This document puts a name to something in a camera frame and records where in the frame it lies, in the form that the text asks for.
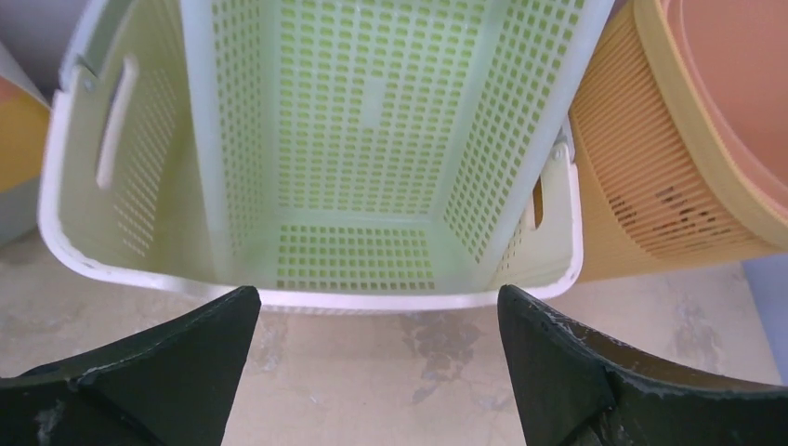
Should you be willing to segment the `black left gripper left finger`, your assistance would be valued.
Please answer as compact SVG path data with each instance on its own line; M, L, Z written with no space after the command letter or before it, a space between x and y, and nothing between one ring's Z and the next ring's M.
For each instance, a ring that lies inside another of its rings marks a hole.
M237 288L171 321L1 381L4 445L219 445L261 308Z

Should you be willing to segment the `yellow slatted laundry basket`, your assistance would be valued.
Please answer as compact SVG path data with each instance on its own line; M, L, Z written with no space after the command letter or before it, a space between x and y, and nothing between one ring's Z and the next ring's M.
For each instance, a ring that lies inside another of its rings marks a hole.
M662 2L628 1L616 11L571 105L584 282L787 249L787 214L734 167Z

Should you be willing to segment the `white perforated tray basket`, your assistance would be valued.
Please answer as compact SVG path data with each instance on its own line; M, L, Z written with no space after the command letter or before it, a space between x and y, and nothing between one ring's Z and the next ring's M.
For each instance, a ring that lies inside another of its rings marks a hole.
M485 288L609 1L183 1L219 282Z

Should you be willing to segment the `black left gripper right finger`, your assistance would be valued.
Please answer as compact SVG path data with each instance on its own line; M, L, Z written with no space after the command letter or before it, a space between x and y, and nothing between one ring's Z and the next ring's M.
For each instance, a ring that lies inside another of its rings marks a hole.
M783 445L783 386L649 354L514 286L497 316L530 445Z

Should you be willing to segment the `peach plastic bucket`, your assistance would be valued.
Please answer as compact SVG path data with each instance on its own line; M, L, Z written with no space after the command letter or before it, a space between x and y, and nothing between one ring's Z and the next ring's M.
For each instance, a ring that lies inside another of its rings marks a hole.
M787 214L787 4L663 1L670 32L734 167Z

